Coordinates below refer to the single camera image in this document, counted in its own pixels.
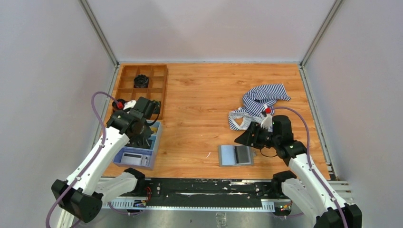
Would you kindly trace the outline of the grey card holder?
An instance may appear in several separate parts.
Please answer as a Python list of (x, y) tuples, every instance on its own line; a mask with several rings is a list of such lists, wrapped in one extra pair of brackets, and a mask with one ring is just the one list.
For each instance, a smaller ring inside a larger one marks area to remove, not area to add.
[(255, 153), (251, 147), (244, 145), (218, 146), (220, 167), (252, 166)]

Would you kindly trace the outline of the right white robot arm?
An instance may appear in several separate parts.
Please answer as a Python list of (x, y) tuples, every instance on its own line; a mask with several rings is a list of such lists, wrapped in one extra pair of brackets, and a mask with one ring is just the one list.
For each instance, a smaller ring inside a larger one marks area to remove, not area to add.
[(362, 227), (362, 211), (356, 204), (347, 203), (316, 171), (308, 148), (294, 139), (290, 119), (285, 115), (268, 115), (266, 119), (268, 123), (251, 122), (235, 142), (255, 149), (274, 148), (289, 167), (273, 175), (272, 194), (291, 199), (315, 228)]

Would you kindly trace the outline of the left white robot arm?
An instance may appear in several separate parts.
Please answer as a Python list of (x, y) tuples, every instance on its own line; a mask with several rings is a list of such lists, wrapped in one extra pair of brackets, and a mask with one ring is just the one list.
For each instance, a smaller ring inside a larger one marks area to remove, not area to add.
[(122, 194), (134, 196), (151, 190), (146, 186), (145, 175), (134, 168), (125, 169), (119, 176), (99, 183), (102, 174), (118, 152), (129, 142), (145, 143), (152, 135), (148, 121), (157, 107), (155, 101), (140, 97), (124, 104), (117, 103), (116, 110), (102, 135), (82, 163), (65, 179), (55, 180), (51, 186), (56, 206), (88, 223), (100, 212), (102, 206)]

